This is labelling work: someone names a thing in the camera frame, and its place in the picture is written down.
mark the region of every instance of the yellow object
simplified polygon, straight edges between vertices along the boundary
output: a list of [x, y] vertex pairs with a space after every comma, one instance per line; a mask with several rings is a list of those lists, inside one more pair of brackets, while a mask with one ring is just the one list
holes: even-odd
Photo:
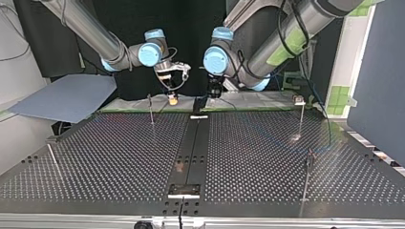
[[169, 104], [170, 104], [171, 106], [177, 105], [178, 102], [179, 102], [179, 100], [178, 100], [176, 97], [171, 97], [171, 98], [169, 98]]

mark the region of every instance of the white wall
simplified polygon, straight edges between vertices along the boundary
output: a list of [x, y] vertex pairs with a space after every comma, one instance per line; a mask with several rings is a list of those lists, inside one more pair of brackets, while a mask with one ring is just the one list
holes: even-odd
[[[11, 0], [0, 3], [13, 6]], [[3, 10], [12, 23], [21, 31], [18, 17]], [[24, 41], [0, 11], [0, 59], [22, 53], [27, 48]], [[8, 114], [5, 110], [22, 98], [46, 86], [46, 81], [29, 51], [24, 56], [0, 61], [0, 174], [7, 171], [24, 157], [45, 145], [52, 135], [50, 120]]]

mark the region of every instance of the gray panel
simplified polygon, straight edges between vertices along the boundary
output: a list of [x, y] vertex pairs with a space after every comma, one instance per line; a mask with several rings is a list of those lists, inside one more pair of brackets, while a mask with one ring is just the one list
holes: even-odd
[[376, 6], [369, 40], [354, 91], [349, 125], [381, 151], [405, 165], [403, 26], [405, 1]]
[[159, 215], [187, 114], [99, 114], [0, 186], [1, 212]]
[[[299, 117], [211, 114], [199, 216], [405, 219], [405, 177], [334, 123], [330, 146], [327, 122], [315, 112], [306, 111], [295, 140]], [[302, 205], [309, 148], [316, 160]]]

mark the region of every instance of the small object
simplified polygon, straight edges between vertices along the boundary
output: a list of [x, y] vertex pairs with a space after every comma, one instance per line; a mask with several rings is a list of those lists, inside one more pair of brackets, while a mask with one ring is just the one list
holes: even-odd
[[169, 198], [200, 198], [199, 184], [172, 184], [169, 189]]
[[177, 99], [175, 94], [169, 94], [169, 104], [170, 106], [176, 106], [179, 100]]
[[194, 119], [207, 119], [208, 115], [190, 115], [190, 119], [194, 120]]
[[295, 106], [304, 106], [304, 105], [306, 105], [304, 97], [301, 96], [301, 95], [294, 95], [292, 97], [292, 100], [293, 100]]

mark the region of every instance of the metal frame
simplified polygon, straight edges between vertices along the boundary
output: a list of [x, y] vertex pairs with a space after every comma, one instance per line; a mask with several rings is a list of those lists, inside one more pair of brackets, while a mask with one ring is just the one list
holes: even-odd
[[[21, 215], [0, 214], [0, 228], [134, 228], [137, 221], [150, 221], [157, 227], [179, 228], [174, 217]], [[235, 219], [183, 218], [189, 228], [405, 228], [403, 220], [373, 219]]]

